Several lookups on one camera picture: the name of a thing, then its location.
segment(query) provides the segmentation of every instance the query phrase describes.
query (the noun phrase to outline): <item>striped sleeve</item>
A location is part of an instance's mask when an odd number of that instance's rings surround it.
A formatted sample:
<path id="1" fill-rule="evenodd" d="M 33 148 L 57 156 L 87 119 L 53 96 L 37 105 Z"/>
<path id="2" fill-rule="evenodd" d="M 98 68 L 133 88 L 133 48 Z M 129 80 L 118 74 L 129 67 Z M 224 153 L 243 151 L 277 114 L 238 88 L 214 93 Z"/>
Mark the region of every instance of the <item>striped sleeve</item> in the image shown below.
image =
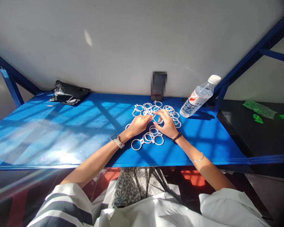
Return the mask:
<path id="1" fill-rule="evenodd" d="M 28 227 L 92 227 L 92 204 L 73 183 L 57 185 Z"/>

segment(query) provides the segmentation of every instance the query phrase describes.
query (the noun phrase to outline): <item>forearm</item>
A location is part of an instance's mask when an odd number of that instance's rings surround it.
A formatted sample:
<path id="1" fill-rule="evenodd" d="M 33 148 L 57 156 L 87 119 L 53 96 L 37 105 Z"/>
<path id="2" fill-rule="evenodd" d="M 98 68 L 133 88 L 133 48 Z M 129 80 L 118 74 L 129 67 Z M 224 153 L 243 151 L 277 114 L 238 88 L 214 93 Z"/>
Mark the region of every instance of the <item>forearm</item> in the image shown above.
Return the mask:
<path id="1" fill-rule="evenodd" d="M 131 135 L 126 130 L 119 135 L 123 144 L 130 138 Z M 60 184 L 76 183 L 83 188 L 100 173 L 118 149 L 119 146 L 114 141 L 110 141 L 74 169 Z"/>
<path id="2" fill-rule="evenodd" d="M 190 160 L 199 160 L 203 154 L 192 146 L 183 136 L 176 140 L 176 143 L 183 149 Z M 222 188 L 236 189 L 235 186 L 224 176 L 224 174 L 206 157 L 200 162 L 193 162 L 195 168 L 205 180 L 216 190 Z"/>

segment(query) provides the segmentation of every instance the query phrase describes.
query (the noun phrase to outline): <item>black plastic bag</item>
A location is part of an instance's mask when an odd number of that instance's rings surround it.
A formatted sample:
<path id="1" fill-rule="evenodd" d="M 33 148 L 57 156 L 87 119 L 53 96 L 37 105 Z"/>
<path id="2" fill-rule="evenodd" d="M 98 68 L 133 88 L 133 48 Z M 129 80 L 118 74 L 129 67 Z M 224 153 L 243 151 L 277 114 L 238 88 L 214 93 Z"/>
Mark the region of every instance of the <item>black plastic bag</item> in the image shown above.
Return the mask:
<path id="1" fill-rule="evenodd" d="M 81 88 L 68 83 L 63 83 L 59 80 L 55 83 L 54 95 L 50 102 L 61 102 L 63 104 L 76 106 L 83 101 L 90 89 Z"/>

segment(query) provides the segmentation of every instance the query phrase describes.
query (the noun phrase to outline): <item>blue metal beam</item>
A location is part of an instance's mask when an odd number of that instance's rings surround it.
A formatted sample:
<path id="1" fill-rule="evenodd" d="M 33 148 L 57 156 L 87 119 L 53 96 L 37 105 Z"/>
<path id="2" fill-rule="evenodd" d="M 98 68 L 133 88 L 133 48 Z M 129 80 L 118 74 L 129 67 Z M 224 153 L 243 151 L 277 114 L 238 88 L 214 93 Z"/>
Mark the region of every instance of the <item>blue metal beam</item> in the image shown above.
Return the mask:
<path id="1" fill-rule="evenodd" d="M 273 154 L 259 157 L 248 158 L 251 165 L 255 164 L 273 164 L 273 163 L 284 163 L 284 154 Z"/>
<path id="2" fill-rule="evenodd" d="M 29 81 L 25 76 L 23 76 L 18 70 L 11 66 L 2 57 L 0 57 L 0 67 L 6 69 L 9 72 L 9 75 L 13 77 L 15 82 L 17 82 L 17 84 L 19 84 L 21 87 L 23 87 L 33 95 L 37 95 L 38 93 L 42 92 L 36 85 Z"/>
<path id="3" fill-rule="evenodd" d="M 262 57 L 261 49 L 271 49 L 284 37 L 284 17 L 251 49 L 251 51 L 226 75 L 226 77 L 216 86 L 211 99 L 215 99 L 222 86 L 229 82 L 231 85 L 246 70 L 248 70 L 257 60 Z"/>
<path id="4" fill-rule="evenodd" d="M 220 109 L 220 106 L 221 106 L 221 103 L 224 99 L 224 96 L 226 94 L 226 91 L 228 89 L 228 86 L 229 86 L 229 83 L 226 83 L 223 85 L 223 87 L 221 88 L 220 90 L 220 93 L 219 93 L 219 96 L 218 96 L 218 99 L 215 103 L 215 107 L 214 107 L 214 114 L 215 116 L 217 116 L 218 112 L 219 112 L 219 109 Z"/>
<path id="5" fill-rule="evenodd" d="M 268 57 L 272 57 L 274 59 L 278 59 L 280 61 L 284 61 L 284 54 L 282 54 L 282 53 L 275 52 L 275 51 L 268 50 L 268 49 L 262 49 L 262 50 L 260 50 L 260 53 L 262 55 L 266 55 Z"/>
<path id="6" fill-rule="evenodd" d="M 16 82 L 14 81 L 14 79 L 12 78 L 12 76 L 9 76 L 7 71 L 0 66 L 0 72 L 3 76 L 3 79 L 7 85 L 7 88 L 9 89 L 10 94 L 12 95 L 13 100 L 16 103 L 17 107 L 20 107 L 21 105 L 24 104 L 22 96 L 20 94 L 20 91 L 17 87 Z"/>

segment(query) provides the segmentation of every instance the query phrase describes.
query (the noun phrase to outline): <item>smartphone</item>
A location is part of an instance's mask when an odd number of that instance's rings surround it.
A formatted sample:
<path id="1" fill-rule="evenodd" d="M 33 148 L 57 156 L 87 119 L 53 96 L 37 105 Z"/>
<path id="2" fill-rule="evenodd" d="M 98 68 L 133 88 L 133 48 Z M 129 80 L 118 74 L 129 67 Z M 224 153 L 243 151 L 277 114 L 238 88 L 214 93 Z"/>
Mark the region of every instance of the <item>smartphone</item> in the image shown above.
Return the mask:
<path id="1" fill-rule="evenodd" d="M 165 93 L 167 72 L 153 72 L 151 77 L 151 101 L 162 101 Z"/>

